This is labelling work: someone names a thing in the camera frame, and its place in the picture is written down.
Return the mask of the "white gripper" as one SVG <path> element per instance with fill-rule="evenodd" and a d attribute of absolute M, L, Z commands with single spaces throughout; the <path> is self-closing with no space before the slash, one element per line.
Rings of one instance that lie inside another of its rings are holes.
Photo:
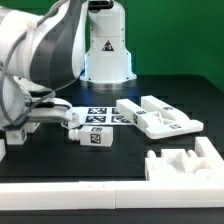
<path fill-rule="evenodd" d="M 24 114 L 24 118 L 29 123 L 62 123 L 72 120 L 72 105 L 60 98 L 47 98 L 43 101 L 33 98 L 25 106 L 28 114 Z"/>

